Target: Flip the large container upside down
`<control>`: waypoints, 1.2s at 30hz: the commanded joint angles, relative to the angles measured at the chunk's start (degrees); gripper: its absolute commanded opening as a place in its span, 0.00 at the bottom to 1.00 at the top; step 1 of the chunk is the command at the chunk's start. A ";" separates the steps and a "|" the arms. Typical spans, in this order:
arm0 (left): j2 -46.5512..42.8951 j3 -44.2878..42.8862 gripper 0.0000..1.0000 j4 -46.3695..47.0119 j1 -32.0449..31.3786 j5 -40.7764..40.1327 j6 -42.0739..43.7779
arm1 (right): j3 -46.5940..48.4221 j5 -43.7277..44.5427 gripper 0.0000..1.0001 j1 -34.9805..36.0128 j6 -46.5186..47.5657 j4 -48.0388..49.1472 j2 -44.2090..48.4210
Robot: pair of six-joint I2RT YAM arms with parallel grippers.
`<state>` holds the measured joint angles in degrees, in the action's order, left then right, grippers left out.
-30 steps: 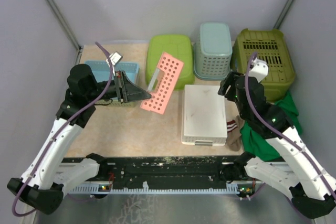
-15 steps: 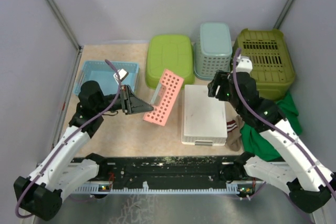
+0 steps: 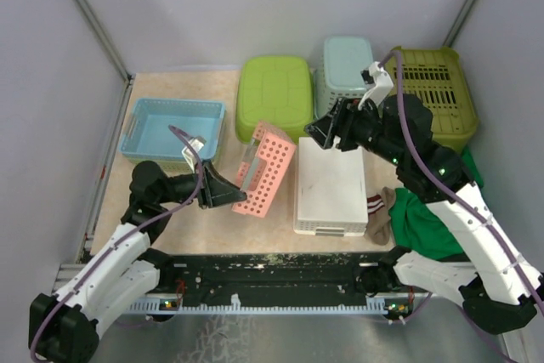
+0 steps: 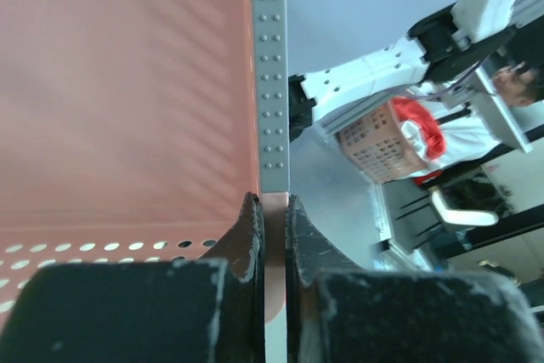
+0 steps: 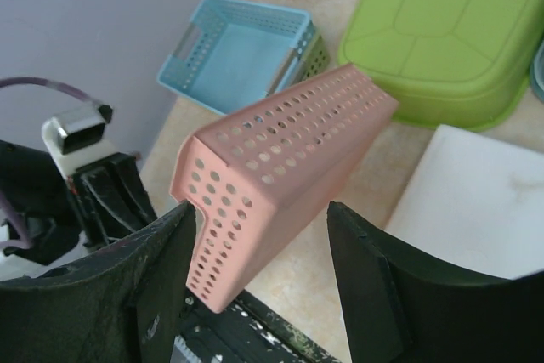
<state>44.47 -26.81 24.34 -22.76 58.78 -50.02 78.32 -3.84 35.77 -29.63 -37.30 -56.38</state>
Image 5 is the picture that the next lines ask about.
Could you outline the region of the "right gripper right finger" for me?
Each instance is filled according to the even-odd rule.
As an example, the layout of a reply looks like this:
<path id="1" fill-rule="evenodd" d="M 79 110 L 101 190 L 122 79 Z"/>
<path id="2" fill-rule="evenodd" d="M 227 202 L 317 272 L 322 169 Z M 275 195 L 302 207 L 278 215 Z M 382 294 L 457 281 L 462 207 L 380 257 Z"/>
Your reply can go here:
<path id="1" fill-rule="evenodd" d="M 542 273 L 509 280 L 464 269 L 341 202 L 326 221 L 353 361 L 542 361 Z"/>

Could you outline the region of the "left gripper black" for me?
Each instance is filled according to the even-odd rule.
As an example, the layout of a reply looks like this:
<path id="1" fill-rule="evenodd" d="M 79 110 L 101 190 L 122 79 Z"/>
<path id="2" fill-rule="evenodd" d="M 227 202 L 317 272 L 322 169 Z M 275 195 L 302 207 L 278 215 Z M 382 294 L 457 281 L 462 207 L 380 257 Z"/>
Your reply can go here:
<path id="1" fill-rule="evenodd" d="M 1 264 L 79 258 L 157 219 L 136 158 L 111 144 L 62 155 L 1 142 Z"/>

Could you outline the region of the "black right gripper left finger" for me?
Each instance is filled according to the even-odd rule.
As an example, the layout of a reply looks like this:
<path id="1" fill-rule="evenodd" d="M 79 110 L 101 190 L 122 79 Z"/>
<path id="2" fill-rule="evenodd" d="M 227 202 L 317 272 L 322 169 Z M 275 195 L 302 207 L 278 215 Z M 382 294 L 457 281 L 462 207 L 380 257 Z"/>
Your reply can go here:
<path id="1" fill-rule="evenodd" d="M 37 278 L 1 284 L 3 362 L 168 362 L 196 241 L 184 201 Z"/>

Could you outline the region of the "white perforated basket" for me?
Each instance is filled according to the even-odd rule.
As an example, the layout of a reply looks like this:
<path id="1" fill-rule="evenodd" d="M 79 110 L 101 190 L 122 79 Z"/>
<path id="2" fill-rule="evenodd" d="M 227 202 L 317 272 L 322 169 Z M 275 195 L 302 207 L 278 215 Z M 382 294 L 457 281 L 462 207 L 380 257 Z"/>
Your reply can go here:
<path id="1" fill-rule="evenodd" d="M 516 279 L 543 270 L 543 155 L 441 125 L 385 230 L 446 262 Z"/>

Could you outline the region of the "pink perforated basket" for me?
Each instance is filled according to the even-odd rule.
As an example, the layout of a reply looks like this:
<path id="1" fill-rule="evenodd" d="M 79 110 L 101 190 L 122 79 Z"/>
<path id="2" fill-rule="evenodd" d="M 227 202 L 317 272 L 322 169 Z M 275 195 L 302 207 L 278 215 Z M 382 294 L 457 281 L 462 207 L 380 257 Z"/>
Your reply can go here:
<path id="1" fill-rule="evenodd" d="M 170 185 L 203 217 L 188 288 L 223 311 L 343 189 L 398 105 L 347 64 L 193 132 Z"/>

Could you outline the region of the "pale blue basket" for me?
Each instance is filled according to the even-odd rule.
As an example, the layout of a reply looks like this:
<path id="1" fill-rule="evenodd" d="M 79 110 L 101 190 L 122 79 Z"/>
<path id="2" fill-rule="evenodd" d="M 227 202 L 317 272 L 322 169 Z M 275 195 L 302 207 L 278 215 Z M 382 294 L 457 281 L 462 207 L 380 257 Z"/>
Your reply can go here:
<path id="1" fill-rule="evenodd" d="M 228 115 L 292 84 L 314 34 L 311 14 L 302 9 L 201 0 L 157 81 Z"/>

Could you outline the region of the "light blue perforated basket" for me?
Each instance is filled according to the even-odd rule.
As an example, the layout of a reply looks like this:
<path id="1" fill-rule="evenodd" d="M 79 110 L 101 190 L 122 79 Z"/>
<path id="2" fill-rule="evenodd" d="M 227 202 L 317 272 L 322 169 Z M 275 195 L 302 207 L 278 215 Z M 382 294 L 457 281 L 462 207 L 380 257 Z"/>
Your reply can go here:
<path id="1" fill-rule="evenodd" d="M 534 95 L 544 102 L 544 41 L 541 41 L 530 65 L 530 86 Z"/>

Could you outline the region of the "lime green plastic tub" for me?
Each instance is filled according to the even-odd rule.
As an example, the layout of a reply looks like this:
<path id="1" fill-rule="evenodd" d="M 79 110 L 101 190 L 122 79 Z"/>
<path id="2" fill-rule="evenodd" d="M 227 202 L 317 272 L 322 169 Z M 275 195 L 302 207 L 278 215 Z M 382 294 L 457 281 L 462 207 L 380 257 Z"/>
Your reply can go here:
<path id="1" fill-rule="evenodd" d="M 485 130 L 515 110 L 543 35 L 543 0 L 358 0 L 337 49 L 414 126 Z"/>

